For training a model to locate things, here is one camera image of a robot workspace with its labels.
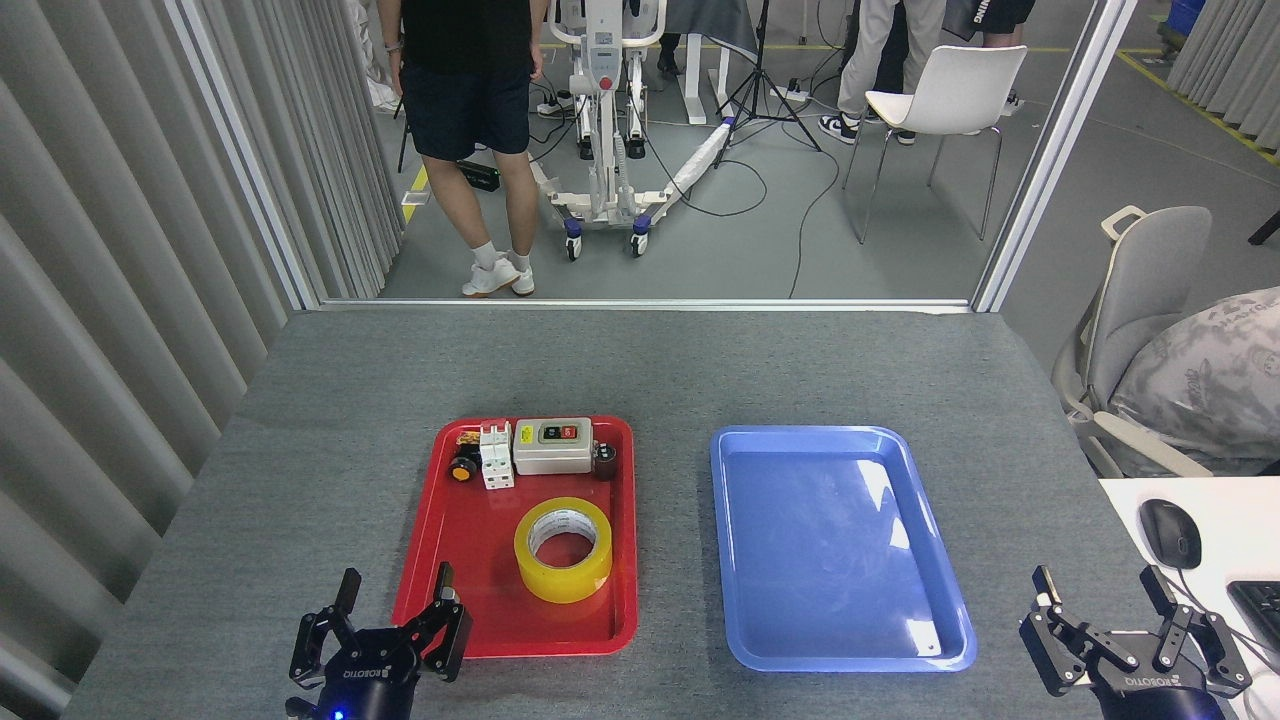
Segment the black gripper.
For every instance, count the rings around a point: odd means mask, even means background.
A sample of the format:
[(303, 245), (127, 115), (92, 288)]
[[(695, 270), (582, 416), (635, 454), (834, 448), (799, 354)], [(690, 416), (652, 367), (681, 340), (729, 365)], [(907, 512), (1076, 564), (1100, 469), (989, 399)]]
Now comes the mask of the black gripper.
[[(1180, 603), (1155, 565), (1143, 570), (1143, 587), (1156, 612), (1164, 618), (1152, 656), (1157, 673), (1123, 673), (1139, 667), (1137, 655), (1106, 632), (1066, 611), (1046, 565), (1036, 568), (1032, 580), (1036, 606), (1021, 621), (1020, 637), (1047, 692), (1053, 696), (1065, 694), (1089, 671), (1105, 719), (1224, 719), (1224, 711), (1208, 691), (1233, 698), (1252, 684), (1252, 675), (1222, 618)], [(1189, 637), (1208, 664), (1208, 689), (1198, 667), (1172, 671)], [(1089, 670), (1100, 659), (1112, 666)]]
[[(311, 719), (407, 719), (420, 666), (444, 682), (460, 674), (474, 619), (454, 588), (454, 569), (440, 562), (433, 601), (402, 630), (352, 626), (349, 614), (358, 597), (361, 575), (347, 568), (333, 603), (303, 615), (291, 660), (291, 679), (303, 689), (320, 684)], [(329, 634), (340, 643), (324, 666), (323, 644)]]

